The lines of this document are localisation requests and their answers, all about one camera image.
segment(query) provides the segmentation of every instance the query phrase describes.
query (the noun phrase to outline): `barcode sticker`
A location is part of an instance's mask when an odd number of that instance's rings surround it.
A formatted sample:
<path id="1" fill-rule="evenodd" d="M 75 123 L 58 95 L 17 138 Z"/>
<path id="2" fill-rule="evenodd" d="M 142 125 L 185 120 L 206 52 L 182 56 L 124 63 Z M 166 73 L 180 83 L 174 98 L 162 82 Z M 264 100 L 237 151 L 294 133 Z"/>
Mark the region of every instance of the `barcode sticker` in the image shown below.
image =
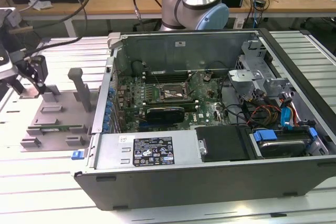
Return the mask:
<path id="1" fill-rule="evenodd" d="M 134 138 L 134 135 L 119 136 L 119 143 L 133 143 Z"/>

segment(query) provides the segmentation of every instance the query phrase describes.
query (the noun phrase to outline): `red wire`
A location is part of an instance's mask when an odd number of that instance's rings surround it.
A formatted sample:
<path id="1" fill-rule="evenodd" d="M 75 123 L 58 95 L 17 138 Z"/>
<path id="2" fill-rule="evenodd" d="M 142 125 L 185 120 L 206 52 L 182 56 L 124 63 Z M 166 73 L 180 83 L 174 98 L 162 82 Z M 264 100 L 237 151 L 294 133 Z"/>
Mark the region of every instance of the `red wire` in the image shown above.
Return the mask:
<path id="1" fill-rule="evenodd" d="M 259 106 L 259 107 L 257 107 L 257 108 L 255 109 L 255 111 L 254 111 L 254 112 L 252 113 L 252 115 L 251 115 L 251 118 L 252 118 L 252 116 L 257 112 L 258 109 L 260 109 L 260 108 L 265 108 L 265 107 L 272 107 L 272 108 L 275 108 L 277 111 L 281 112 L 281 110 L 280 110 L 278 107 L 276 107 L 276 106 L 273 106 L 273 105 L 261 105 L 261 106 Z"/>

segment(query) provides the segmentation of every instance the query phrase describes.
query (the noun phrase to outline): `wooden table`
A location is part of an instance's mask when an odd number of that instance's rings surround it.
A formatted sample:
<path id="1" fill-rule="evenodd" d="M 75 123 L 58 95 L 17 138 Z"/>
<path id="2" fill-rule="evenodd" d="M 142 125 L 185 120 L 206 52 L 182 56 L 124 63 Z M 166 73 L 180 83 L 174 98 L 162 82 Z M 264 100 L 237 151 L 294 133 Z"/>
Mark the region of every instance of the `wooden table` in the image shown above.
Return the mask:
<path id="1" fill-rule="evenodd" d="M 136 0 L 142 18 L 161 18 L 161 9 L 154 0 Z M 0 0 L 0 6 L 7 6 Z M 23 8 L 26 5 L 14 5 Z M 53 4 L 53 8 L 42 11 L 30 9 L 22 13 L 25 20 L 57 20 L 75 11 L 78 4 Z M 250 9 L 249 0 L 241 8 L 231 8 L 230 17 L 236 18 L 235 28 L 241 28 Z M 132 0 L 90 0 L 86 7 L 89 19 L 136 19 Z M 332 17 L 336 15 L 336 2 L 331 0 L 270 0 L 263 17 Z M 83 19 L 83 14 L 74 19 Z M 70 37 L 75 37 L 72 20 L 65 22 Z"/>

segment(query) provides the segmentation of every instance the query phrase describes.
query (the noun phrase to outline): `metal frame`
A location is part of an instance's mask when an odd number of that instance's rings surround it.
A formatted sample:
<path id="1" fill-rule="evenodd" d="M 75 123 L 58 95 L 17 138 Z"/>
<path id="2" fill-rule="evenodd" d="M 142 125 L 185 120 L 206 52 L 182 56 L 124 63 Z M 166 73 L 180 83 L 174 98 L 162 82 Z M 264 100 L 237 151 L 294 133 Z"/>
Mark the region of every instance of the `metal frame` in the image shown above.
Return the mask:
<path id="1" fill-rule="evenodd" d="M 229 18 L 235 18 L 234 29 L 242 29 L 244 20 L 247 17 L 248 12 L 234 13 L 231 12 Z M 265 12 L 263 13 L 264 18 L 308 18 L 308 17 L 333 17 L 335 13 L 333 12 L 316 12 L 316 13 L 285 13 L 285 12 Z M 161 18 L 161 13 L 143 13 L 142 18 Z M 23 16 L 23 19 L 26 21 L 35 21 L 35 20 L 58 20 L 64 18 L 65 15 L 41 15 L 41 16 Z M 99 20 L 99 19 L 137 19 L 135 14 L 89 14 L 88 19 L 90 20 Z M 84 20 L 84 15 L 76 15 L 70 20 L 64 22 L 67 29 L 69 37 L 76 37 L 76 32 L 74 25 L 72 24 L 73 20 Z"/>

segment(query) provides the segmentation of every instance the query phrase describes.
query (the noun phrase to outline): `motherboard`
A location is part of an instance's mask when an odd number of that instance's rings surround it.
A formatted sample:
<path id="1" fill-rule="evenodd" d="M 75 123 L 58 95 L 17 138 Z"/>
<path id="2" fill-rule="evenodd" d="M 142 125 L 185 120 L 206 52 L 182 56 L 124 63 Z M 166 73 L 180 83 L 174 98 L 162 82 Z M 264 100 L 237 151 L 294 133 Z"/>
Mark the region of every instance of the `motherboard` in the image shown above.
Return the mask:
<path id="1" fill-rule="evenodd" d="M 189 130 L 230 124 L 219 103 L 220 78 L 205 72 L 191 75 L 139 78 L 120 76 L 121 132 Z"/>

